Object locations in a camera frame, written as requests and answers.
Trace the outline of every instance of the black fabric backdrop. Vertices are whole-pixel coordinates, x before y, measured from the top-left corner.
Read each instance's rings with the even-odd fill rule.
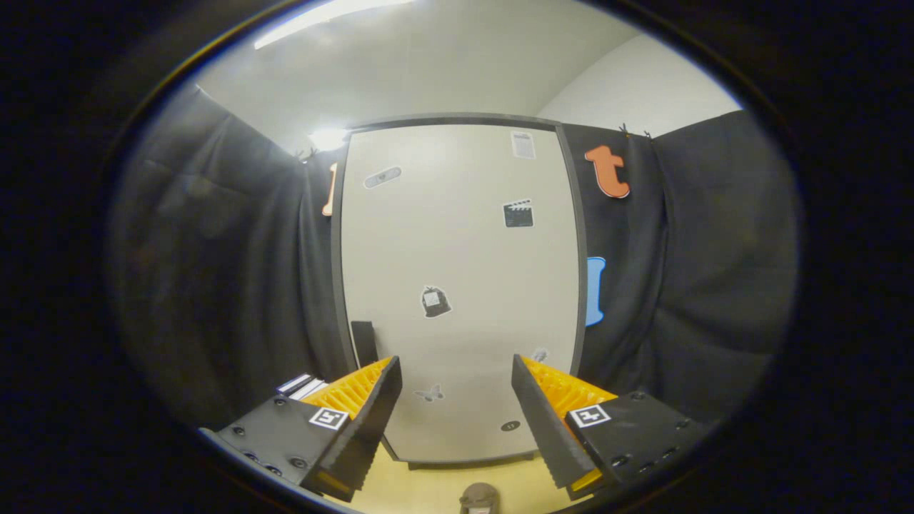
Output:
[[[301,373],[345,374],[338,345],[310,344],[336,340],[314,309],[333,308],[319,216],[329,171],[306,179],[194,88],[159,114],[123,176],[111,255],[124,341],[179,419],[222,428]]]
[[[751,391],[790,313],[797,211],[788,164],[745,112],[651,141],[564,125],[605,317],[579,375],[650,391],[699,420]],[[607,145],[627,198],[584,153]],[[112,283],[127,344],[194,425],[221,428],[303,372],[349,369],[331,281],[329,167],[306,163],[198,89],[136,146],[112,213]]]

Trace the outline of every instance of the yellow floor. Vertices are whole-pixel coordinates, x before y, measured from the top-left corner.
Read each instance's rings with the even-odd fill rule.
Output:
[[[538,454],[530,461],[498,466],[409,471],[405,462],[392,460],[381,444],[365,485],[351,503],[325,498],[366,514],[458,514],[459,498],[473,482],[498,490],[501,514],[544,514],[577,503],[569,500],[564,488],[556,488]]]

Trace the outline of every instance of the black plastic part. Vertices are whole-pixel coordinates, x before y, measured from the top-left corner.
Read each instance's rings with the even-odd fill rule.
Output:
[[[345,484],[349,490],[329,487],[311,476],[308,488],[334,498],[350,501],[356,490],[362,488],[365,476],[375,459],[377,445],[388,425],[390,414],[403,388],[399,357],[394,356],[375,382],[358,416],[340,431],[339,438],[328,449],[320,470]]]
[[[375,345],[375,328],[370,321],[353,321],[352,339],[356,345],[358,364],[362,368],[377,362],[377,346]]]
[[[440,469],[454,471],[458,469],[482,469],[491,466],[504,466],[505,464],[531,461],[535,458],[537,458],[536,451],[509,456],[501,456],[485,460],[474,460],[469,462],[407,462],[407,467],[409,468],[409,471],[414,471],[416,469]]]
[[[323,508],[321,512],[337,512],[339,514],[361,514],[355,510],[349,509],[346,506],[340,505],[338,503],[326,500],[321,498],[323,494],[317,491],[309,491],[304,487],[299,487],[285,478],[278,477],[275,474],[268,471],[265,467],[261,466],[259,463],[249,459],[245,455],[239,454],[231,444],[226,443],[224,439],[219,437],[215,432],[207,429],[200,428],[198,432],[203,436],[203,441],[205,444],[210,445],[212,448],[219,451],[222,455],[227,455],[229,457],[229,462],[236,469],[245,470],[248,474],[248,477],[257,477],[261,482],[266,484],[273,485],[273,491],[284,491],[286,495],[291,498],[297,498],[301,501],[299,507],[302,505],[308,508],[308,512],[311,512],[314,509],[314,505],[318,505]]]
[[[709,429],[646,393],[620,396],[599,406],[608,421],[581,427],[572,412],[565,421],[603,475],[626,485],[669,467]]]
[[[311,423],[320,410],[277,395],[217,434],[244,458],[302,485],[349,425],[348,417],[337,430]]]
[[[511,387],[556,487],[569,486],[596,469],[581,445],[556,416],[546,394],[517,354],[511,371]]]

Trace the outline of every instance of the light fixture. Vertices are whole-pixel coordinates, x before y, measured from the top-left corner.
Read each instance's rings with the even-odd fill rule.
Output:
[[[338,16],[349,15],[358,11],[374,9],[376,7],[386,7],[388,5],[408,4],[413,0],[332,0],[326,4],[319,5],[308,12],[296,16],[282,25],[274,28],[254,42],[254,49],[261,49],[270,43],[279,41],[289,36],[324,21],[328,21]]]
[[[346,129],[323,129],[315,131],[314,134],[308,134],[308,139],[311,139],[318,152],[324,152],[342,146],[346,134],[348,134]]]

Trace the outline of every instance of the clapperboard sticker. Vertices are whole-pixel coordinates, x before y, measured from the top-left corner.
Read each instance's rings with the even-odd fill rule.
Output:
[[[515,157],[521,159],[536,159],[537,150],[533,146],[533,135],[529,132],[511,131],[511,149]]]
[[[451,303],[448,297],[440,288],[434,285],[426,285],[422,290],[422,308],[425,309],[425,317],[441,316],[451,312]]]
[[[581,428],[608,422],[611,419],[599,404],[571,411],[571,417],[574,418],[575,423]]]
[[[316,412],[314,416],[311,417],[310,421],[317,426],[323,426],[323,428],[339,430],[348,415],[349,414],[342,411],[321,407],[321,410]]]
[[[533,226],[533,200],[530,198],[506,203],[502,206],[505,212],[505,226],[509,229]]]

